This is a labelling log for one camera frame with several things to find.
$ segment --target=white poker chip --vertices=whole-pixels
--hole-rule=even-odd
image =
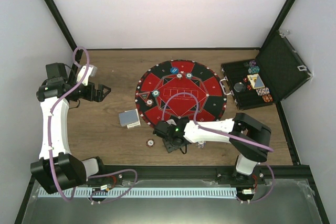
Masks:
[[[154,140],[153,139],[148,139],[147,142],[146,142],[146,145],[148,147],[153,147],[155,144]]]
[[[205,141],[199,141],[196,143],[197,148],[203,148],[205,146]]]
[[[153,105],[153,100],[149,99],[146,101],[147,106],[152,106]]]

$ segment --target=chip stack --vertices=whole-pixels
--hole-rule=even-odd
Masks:
[[[260,68],[258,66],[248,68],[248,73],[259,73],[259,71]]]
[[[205,141],[199,141],[196,143],[197,148],[203,148],[205,146]]]
[[[262,99],[264,100],[264,102],[272,102],[273,101],[273,98],[270,94],[263,95]]]
[[[256,89],[258,96],[262,97],[265,94],[269,94],[269,88],[261,88],[261,89]]]
[[[257,62],[255,60],[251,60],[248,64],[250,67],[255,67],[257,65]]]

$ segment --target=open case lid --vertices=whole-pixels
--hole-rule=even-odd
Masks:
[[[275,101],[287,98],[312,77],[288,39],[279,32],[262,48],[256,61]]]

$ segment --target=poker chip case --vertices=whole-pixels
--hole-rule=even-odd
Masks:
[[[271,102],[265,102],[256,90],[246,89],[237,92],[236,83],[244,83],[248,72],[249,62],[255,60],[260,68],[259,75],[272,96]],[[312,74],[294,50],[288,39],[276,32],[270,42],[261,48],[255,59],[224,63],[222,72],[237,107],[241,110],[258,108],[281,101],[306,83]]]

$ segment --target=blue poker chip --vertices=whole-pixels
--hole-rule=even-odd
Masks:
[[[172,73],[172,74],[176,74],[178,72],[179,72],[179,69],[176,68],[176,67],[173,67],[173,68],[170,69],[170,73]]]

